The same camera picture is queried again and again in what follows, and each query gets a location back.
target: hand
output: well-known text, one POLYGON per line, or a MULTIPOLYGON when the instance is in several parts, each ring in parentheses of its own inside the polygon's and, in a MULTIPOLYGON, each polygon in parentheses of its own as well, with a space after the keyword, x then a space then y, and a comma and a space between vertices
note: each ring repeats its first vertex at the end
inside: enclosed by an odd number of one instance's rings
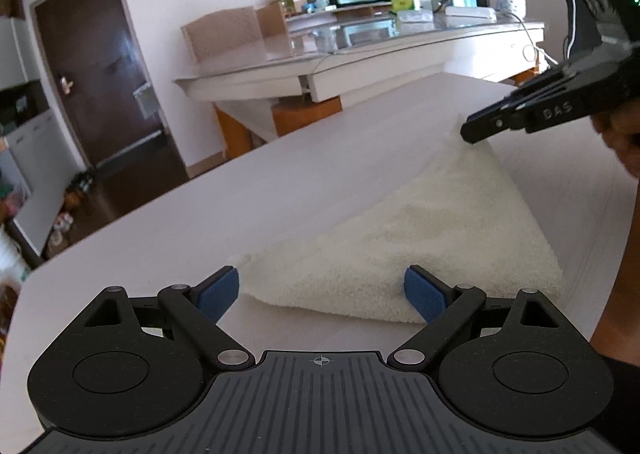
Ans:
POLYGON ((632 100, 613 112, 598 113, 591 117, 594 129, 613 149, 626 170, 640 178, 640 147, 633 135, 640 134, 640 99, 632 100))

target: white table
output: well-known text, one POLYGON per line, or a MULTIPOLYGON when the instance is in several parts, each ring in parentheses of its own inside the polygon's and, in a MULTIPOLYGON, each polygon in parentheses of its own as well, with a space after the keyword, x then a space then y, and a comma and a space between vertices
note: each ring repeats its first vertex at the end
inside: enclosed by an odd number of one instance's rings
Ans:
MULTIPOLYGON (((38 269, 20 295, 2 368, 0 451, 19 452, 41 432, 26 390, 29 370, 104 287, 122 285, 139 297, 195 285, 230 256, 328 230, 417 176, 459 112, 509 89, 454 75, 412 83, 229 162, 38 269)), ((566 314, 590 336, 620 265, 636 182, 587 120, 535 135, 502 133, 492 143, 558 255, 570 285, 566 314)), ((420 328, 244 297, 221 326, 258 358, 265 349, 386 356, 420 328)))
MULTIPOLYGON (((531 39, 544 23, 526 21, 531 39)), ((541 56, 541 68, 546 61, 541 56)), ((278 138, 271 107, 309 94, 340 98, 343 109, 435 73, 498 82, 536 66, 536 51, 519 22, 437 15, 433 23, 367 18, 307 28, 210 57, 176 82, 191 98, 215 102, 266 142, 278 138)))

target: door frame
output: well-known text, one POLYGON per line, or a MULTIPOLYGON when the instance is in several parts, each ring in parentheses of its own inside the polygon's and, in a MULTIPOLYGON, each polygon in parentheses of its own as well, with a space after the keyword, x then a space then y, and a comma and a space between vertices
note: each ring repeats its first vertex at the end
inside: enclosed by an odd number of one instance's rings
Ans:
MULTIPOLYGON (((40 64, 42 64, 43 69, 44 69, 44 75, 40 77, 40 81, 42 83, 43 88, 45 89, 45 93, 46 94, 49 93, 49 95, 47 95, 47 97, 50 96, 54 100, 53 103, 49 102, 51 104, 50 108, 53 111, 55 111, 55 113, 58 116, 59 121, 65 125, 65 129, 68 131, 68 134, 69 134, 70 138, 72 139, 72 143, 75 146, 75 148, 76 148, 76 150, 78 152, 78 155, 82 160, 82 163, 79 163, 78 165, 80 165, 83 169, 89 169, 91 167, 94 167, 95 164, 91 163, 91 161, 89 161, 88 156, 87 156, 87 154, 86 154, 86 152, 84 150, 84 147, 82 147, 81 141, 78 138, 78 135, 76 134, 76 131, 75 131, 71 121, 69 120, 68 115, 66 114, 65 105, 63 103, 62 96, 60 95, 60 91, 58 89, 58 84, 56 82, 56 79, 54 78, 53 72, 51 71, 51 68, 50 68, 50 65, 49 65, 49 60, 47 59, 47 54, 46 54, 46 51, 45 51, 45 48, 44 48, 44 43, 42 42, 42 35, 40 33, 40 25, 39 25, 39 22, 38 22, 38 17, 36 15, 36 8, 39 5, 41 5, 42 3, 44 3, 45 1, 47 1, 47 0, 32 0, 30 2, 30 4, 25 5, 25 10, 26 10, 26 13, 27 13, 27 23, 29 25, 30 30, 33 30, 32 37, 33 37, 34 42, 35 42, 34 52, 36 54, 38 54, 36 56, 36 60, 40 61, 40 64)), ((151 81, 151 78, 149 76, 148 69, 146 68, 146 63, 145 63, 145 60, 143 58, 142 51, 140 50, 140 44, 138 43, 138 38, 136 36, 136 31, 134 30, 134 27, 133 27, 133 23, 132 23, 132 20, 131 20, 131 17, 130 17, 127 1, 126 0, 120 0, 120 2, 122 3, 122 8, 124 10, 125 19, 127 21, 128 27, 129 27, 129 32, 131 34, 132 43, 134 45, 136 53, 138 54, 138 63, 140 65, 142 73, 145 76, 145 80, 149 84, 153 84, 152 81, 151 81)), ((167 134, 167 136, 169 136, 169 138, 171 138, 171 134, 170 134, 169 129, 168 129, 168 124, 166 122, 166 118, 164 116, 164 113, 162 112, 162 107, 159 108, 158 116, 160 117, 164 132, 167 134)))

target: blue textured pad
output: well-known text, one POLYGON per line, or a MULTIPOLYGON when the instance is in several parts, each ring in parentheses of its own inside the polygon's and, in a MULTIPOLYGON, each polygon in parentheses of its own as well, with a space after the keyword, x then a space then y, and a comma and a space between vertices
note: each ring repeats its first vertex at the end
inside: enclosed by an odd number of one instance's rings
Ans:
POLYGON ((198 309, 213 322, 218 322, 238 298, 240 278, 233 269, 200 294, 198 309))
POLYGON ((404 272, 404 296, 425 322, 431 322, 447 309, 444 294, 412 269, 404 272))

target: folded cloth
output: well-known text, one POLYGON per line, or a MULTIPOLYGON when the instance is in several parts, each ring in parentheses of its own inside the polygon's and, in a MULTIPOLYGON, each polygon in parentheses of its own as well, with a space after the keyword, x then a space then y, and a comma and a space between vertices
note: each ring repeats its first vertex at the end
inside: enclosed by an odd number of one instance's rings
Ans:
POLYGON ((331 231, 239 260, 241 292, 290 306, 393 322, 423 322, 404 297, 417 264, 444 283, 491 297, 538 288, 558 300, 562 272, 529 207, 487 142, 460 126, 424 172, 331 231))

